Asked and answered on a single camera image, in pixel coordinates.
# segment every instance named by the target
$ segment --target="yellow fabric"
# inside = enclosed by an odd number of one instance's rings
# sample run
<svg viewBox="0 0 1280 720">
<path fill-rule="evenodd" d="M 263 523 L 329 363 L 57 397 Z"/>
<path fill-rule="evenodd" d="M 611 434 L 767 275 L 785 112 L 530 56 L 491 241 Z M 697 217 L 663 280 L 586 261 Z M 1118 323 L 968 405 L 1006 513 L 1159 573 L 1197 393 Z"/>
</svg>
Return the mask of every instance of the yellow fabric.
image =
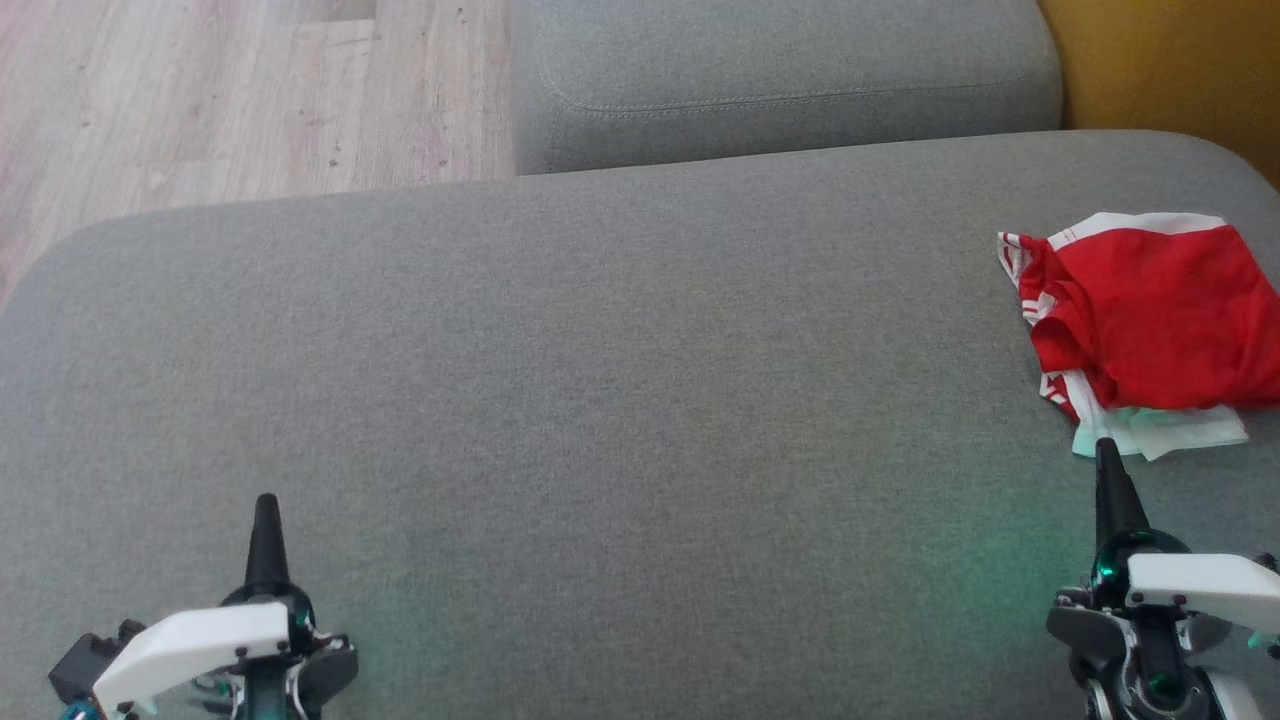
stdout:
<svg viewBox="0 0 1280 720">
<path fill-rule="evenodd" d="M 1280 1 L 1041 0 L 1066 127 L 1151 128 L 1224 145 L 1280 186 Z"/>
</svg>

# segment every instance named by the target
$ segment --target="robotic arm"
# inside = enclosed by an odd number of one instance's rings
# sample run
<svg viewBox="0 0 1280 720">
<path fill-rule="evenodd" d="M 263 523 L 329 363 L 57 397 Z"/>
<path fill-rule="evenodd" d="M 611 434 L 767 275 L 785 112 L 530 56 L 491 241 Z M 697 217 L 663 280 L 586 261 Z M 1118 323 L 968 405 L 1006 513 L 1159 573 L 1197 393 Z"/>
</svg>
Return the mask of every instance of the robotic arm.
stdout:
<svg viewBox="0 0 1280 720">
<path fill-rule="evenodd" d="M 230 720 L 320 720 L 358 671 L 346 635 L 315 628 L 311 600 L 289 582 L 280 511 L 257 498 L 244 584 L 219 607 L 177 612 L 151 628 L 127 620 L 114 639 L 84 635 L 49 680 L 64 720 L 138 720 L 187 682 L 200 705 Z"/>
<path fill-rule="evenodd" d="M 1092 571 L 1084 587 L 1059 592 L 1047 623 L 1071 648 L 1087 719 L 1262 720 L 1243 683 L 1188 659 L 1233 624 L 1280 633 L 1275 560 L 1194 555 L 1152 528 L 1111 439 L 1097 445 L 1094 502 Z"/>
</svg>

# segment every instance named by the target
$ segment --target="gray ottoman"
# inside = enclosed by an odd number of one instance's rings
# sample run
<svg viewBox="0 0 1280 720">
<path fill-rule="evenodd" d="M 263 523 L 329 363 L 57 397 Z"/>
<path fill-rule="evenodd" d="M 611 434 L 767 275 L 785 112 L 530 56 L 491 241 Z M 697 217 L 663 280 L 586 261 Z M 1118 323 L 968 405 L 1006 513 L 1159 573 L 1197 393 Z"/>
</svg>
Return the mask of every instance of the gray ottoman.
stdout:
<svg viewBox="0 0 1280 720">
<path fill-rule="evenodd" d="M 516 0 L 522 174 L 1059 127 L 1034 0 Z"/>
<path fill-rule="evenodd" d="M 1142 132 L 87 229 L 0 315 L 0 715 L 55 716 L 81 633 L 216 603 L 274 491 L 361 647 L 326 720 L 1078 720 L 1044 619 L 1092 557 L 1092 465 L 995 232 L 1102 209 L 1225 215 L 1280 278 L 1276 192 Z M 1280 416 L 1248 421 L 1132 464 L 1153 523 L 1277 548 Z M 1280 712 L 1243 648 L 1217 661 Z"/>
</svg>

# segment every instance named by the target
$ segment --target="folded clothing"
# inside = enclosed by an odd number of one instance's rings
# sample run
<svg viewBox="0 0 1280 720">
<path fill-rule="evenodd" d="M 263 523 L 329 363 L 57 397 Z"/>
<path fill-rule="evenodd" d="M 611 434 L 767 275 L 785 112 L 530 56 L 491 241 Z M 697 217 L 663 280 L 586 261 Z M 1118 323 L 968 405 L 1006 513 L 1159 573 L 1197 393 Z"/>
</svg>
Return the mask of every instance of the folded clothing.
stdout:
<svg viewBox="0 0 1280 720">
<path fill-rule="evenodd" d="M 1217 406 L 1280 404 L 1280 296 L 1221 218 L 1100 213 L 1048 238 L 1000 233 L 1000 261 L 1032 323 L 1041 395 L 1082 432 L 1138 421 L 1153 447 L 1242 442 Z M 1111 413 L 1125 407 L 1213 411 Z"/>
</svg>

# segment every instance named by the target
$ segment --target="wooden floor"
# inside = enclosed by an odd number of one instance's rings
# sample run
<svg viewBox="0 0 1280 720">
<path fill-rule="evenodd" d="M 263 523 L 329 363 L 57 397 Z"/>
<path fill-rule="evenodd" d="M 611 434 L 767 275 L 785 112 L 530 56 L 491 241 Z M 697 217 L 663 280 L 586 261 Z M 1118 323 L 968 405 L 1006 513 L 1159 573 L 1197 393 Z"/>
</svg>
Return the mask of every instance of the wooden floor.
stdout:
<svg viewBox="0 0 1280 720">
<path fill-rule="evenodd" d="M 512 174 L 508 0 L 0 0 L 0 299 L 183 205 Z"/>
</svg>

